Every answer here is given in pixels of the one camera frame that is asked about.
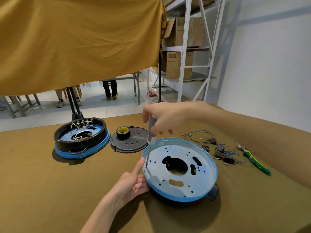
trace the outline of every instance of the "black stand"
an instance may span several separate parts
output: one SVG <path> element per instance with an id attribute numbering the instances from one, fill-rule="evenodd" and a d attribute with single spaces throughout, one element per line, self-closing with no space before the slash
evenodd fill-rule
<path id="1" fill-rule="evenodd" d="M 159 102 L 162 101 L 162 67 L 161 67 L 161 51 L 159 52 Z"/>
<path id="2" fill-rule="evenodd" d="M 72 111 L 72 115 L 71 115 L 72 121 L 76 120 L 76 119 L 83 119 L 84 118 L 83 114 L 82 114 L 82 112 L 79 109 L 79 106 L 78 106 L 78 103 L 77 103 L 77 100 L 76 100 L 76 97 L 75 97 L 75 93 L 73 92 L 72 87 L 66 88 L 66 91 L 67 91 L 68 100 L 69 100 L 71 111 Z"/>

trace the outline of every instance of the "blue rim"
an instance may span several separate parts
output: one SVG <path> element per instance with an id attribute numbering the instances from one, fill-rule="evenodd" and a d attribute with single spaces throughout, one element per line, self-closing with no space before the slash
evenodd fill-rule
<path id="1" fill-rule="evenodd" d="M 167 139 L 169 139 L 169 138 L 162 138 L 162 139 L 157 140 L 157 142 L 161 142 L 161 141 L 167 140 Z M 216 180 L 217 180 L 217 177 L 218 177 L 218 170 L 217 170 L 217 166 L 216 166 L 216 164 L 215 164 L 215 161 L 214 161 L 213 158 L 210 156 L 210 154 L 209 154 L 206 150 L 204 150 L 202 147 L 198 146 L 197 144 L 195 144 L 195 143 L 193 143 L 193 142 L 190 142 L 190 141 L 187 141 L 187 140 L 184 140 L 184 139 L 181 139 L 181 138 L 177 138 L 177 137 L 176 137 L 176 138 L 174 137 L 174 139 L 179 139 L 179 140 L 182 140 L 183 142 L 184 142 L 184 141 L 189 142 L 189 143 L 191 143 L 192 146 L 196 147 L 196 149 L 199 149 L 199 150 L 203 151 L 204 153 L 206 153 L 207 157 L 211 160 L 211 163 L 212 163 L 213 167 L 214 167 L 215 170 L 216 170 L 216 173 L 215 173 L 215 174 L 216 174 L 216 176 L 215 176 L 215 183 L 216 183 Z M 148 150 L 149 150 L 149 145 L 148 145 L 148 146 L 145 148 L 145 150 L 143 151 L 142 157 L 145 157 L 145 156 L 146 156 L 146 152 L 148 152 Z M 193 202 L 193 201 L 199 200 L 199 199 L 203 198 L 204 196 L 206 196 L 206 195 L 212 190 L 212 188 L 213 188 L 214 185 L 215 185 L 215 183 L 214 183 L 214 184 L 211 186 L 211 188 L 208 189 L 208 190 L 206 191 L 206 193 L 204 193 L 204 194 L 201 195 L 201 196 L 183 198 L 183 197 L 173 196 L 173 195 L 170 195 L 170 194 L 167 194 L 167 193 L 161 191 L 157 186 L 155 186 L 154 184 L 152 184 L 152 183 L 148 180 L 148 178 L 146 178 L 146 181 L 147 181 L 147 183 L 150 185 L 150 187 L 151 187 L 155 192 L 157 192 L 158 194 L 160 194 L 161 196 L 163 196 L 163 197 L 165 197 L 165 198 L 167 198 L 167 199 L 169 199 L 169 200 L 178 201 L 178 202 Z"/>
<path id="2" fill-rule="evenodd" d="M 109 132 L 109 129 L 107 129 L 106 137 L 98 145 L 85 150 L 82 154 L 70 154 L 69 152 L 61 151 L 57 148 L 56 144 L 55 144 L 55 152 L 59 157 L 64 158 L 64 159 L 85 158 L 87 156 L 90 156 L 100 151 L 102 148 L 104 148 L 109 143 L 109 141 L 110 141 L 110 132 Z"/>

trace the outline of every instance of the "gray screwdriver handle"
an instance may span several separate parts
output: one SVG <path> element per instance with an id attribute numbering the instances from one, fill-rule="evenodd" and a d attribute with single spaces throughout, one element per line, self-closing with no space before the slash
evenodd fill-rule
<path id="1" fill-rule="evenodd" d="M 148 139 L 147 139 L 147 143 L 150 145 L 153 145 L 156 141 L 156 134 L 152 134 L 150 131 L 156 122 L 157 122 L 156 117 L 154 115 L 151 115 L 151 117 L 149 118 L 149 132 L 148 132 Z"/>

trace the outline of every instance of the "hand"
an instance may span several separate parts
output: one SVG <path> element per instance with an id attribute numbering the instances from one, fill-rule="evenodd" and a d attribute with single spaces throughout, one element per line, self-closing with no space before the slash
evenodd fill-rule
<path id="1" fill-rule="evenodd" d="M 157 118 L 157 122 L 150 130 L 153 134 L 163 134 L 163 131 L 165 130 L 168 130 L 170 134 L 173 134 L 172 129 L 187 120 L 187 114 L 189 113 L 189 110 L 191 110 L 191 106 L 192 102 L 161 102 L 158 104 L 145 105 L 142 110 L 142 119 L 144 123 L 146 123 L 148 122 L 149 116 L 152 114 Z"/>
<path id="2" fill-rule="evenodd" d="M 118 182 L 111 189 L 111 193 L 117 196 L 115 206 L 117 211 L 119 211 L 124 205 L 126 205 L 136 196 L 149 191 L 144 175 L 139 175 L 139 172 L 144 166 L 144 163 L 145 159 L 141 158 L 137 162 L 132 173 L 123 173 Z"/>

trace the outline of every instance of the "yellow tape core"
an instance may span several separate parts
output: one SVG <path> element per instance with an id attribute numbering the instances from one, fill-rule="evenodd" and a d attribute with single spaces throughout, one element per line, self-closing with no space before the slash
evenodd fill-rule
<path id="1" fill-rule="evenodd" d="M 119 133 L 125 133 L 125 132 L 127 132 L 128 131 L 128 128 L 127 127 L 120 127 L 119 129 L 118 129 L 118 132 Z"/>

